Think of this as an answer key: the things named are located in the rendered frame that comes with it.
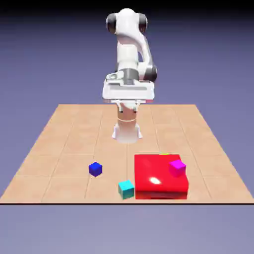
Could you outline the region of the large red box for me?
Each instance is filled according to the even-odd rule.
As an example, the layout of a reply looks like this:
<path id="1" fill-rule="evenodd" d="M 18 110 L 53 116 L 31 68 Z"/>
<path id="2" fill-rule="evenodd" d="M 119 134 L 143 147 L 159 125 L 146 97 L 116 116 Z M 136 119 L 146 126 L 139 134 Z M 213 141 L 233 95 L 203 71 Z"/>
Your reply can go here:
<path id="1" fill-rule="evenodd" d="M 136 199 L 186 199 L 189 182 L 187 175 L 174 177 L 169 162 L 178 160 L 178 154 L 136 154 L 134 180 Z"/>

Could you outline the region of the small blue cube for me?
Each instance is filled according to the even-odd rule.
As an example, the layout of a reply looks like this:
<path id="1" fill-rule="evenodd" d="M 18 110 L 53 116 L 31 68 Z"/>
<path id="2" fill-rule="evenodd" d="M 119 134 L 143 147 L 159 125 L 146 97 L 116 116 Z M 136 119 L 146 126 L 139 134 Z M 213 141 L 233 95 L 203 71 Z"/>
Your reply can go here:
<path id="1" fill-rule="evenodd" d="M 89 165 L 89 173 L 94 177 L 99 176 L 102 174 L 102 165 L 98 162 L 93 162 Z"/>

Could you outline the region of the small magenta cube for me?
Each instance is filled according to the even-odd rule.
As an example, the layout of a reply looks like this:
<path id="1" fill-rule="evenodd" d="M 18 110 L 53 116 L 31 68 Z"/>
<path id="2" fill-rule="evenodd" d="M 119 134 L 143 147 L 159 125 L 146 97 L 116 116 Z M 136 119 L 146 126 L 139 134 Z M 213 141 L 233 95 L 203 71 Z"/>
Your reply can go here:
<path id="1" fill-rule="evenodd" d="M 186 164 L 180 159 L 169 162 L 169 172 L 174 177 L 180 177 L 186 174 Z"/>

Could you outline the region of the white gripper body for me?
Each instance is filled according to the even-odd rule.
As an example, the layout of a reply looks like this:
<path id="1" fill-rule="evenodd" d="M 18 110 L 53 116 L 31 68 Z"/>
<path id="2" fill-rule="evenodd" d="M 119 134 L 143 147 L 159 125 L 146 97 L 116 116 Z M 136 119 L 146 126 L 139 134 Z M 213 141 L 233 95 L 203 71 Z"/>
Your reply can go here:
<path id="1" fill-rule="evenodd" d="M 105 79 L 102 97 L 110 103 L 152 101 L 155 98 L 154 83 L 134 80 L 134 84 L 124 84 L 122 79 Z"/>

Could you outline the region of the small cyan cube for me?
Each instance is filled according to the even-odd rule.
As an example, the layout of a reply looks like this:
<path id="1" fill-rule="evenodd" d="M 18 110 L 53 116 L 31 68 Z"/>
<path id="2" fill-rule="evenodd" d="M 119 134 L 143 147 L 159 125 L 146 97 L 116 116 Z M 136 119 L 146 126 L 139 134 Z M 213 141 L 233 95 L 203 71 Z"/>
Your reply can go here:
<path id="1" fill-rule="evenodd" d="M 134 196 L 134 185 L 130 180 L 118 183 L 118 192 L 122 199 L 128 199 Z"/>

